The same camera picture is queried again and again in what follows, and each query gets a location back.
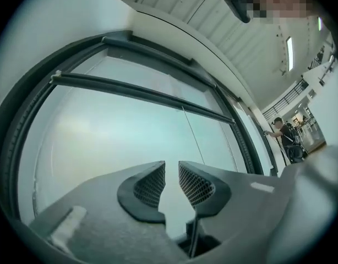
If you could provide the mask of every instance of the ceiling light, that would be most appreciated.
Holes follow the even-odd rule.
[[[288,63],[289,63],[288,70],[290,71],[294,67],[294,54],[293,54],[293,49],[292,49],[292,39],[291,39],[291,37],[289,37],[286,40],[286,49],[288,51]]]
[[[321,31],[322,29],[322,20],[320,17],[318,17],[318,30]]]

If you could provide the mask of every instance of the ceiling panel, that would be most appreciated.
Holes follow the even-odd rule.
[[[237,68],[260,108],[298,80],[309,55],[317,53],[320,34],[316,18],[288,19],[267,24],[257,18],[240,22],[223,0],[124,0],[165,12],[209,39]],[[294,66],[287,70],[286,39],[292,36]]]

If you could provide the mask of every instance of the black shirt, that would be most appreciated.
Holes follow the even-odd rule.
[[[292,134],[288,126],[283,125],[283,127],[280,129],[280,131],[283,133],[281,137],[281,143],[283,147],[292,145],[292,141],[290,141],[287,137],[289,137],[292,140]]]

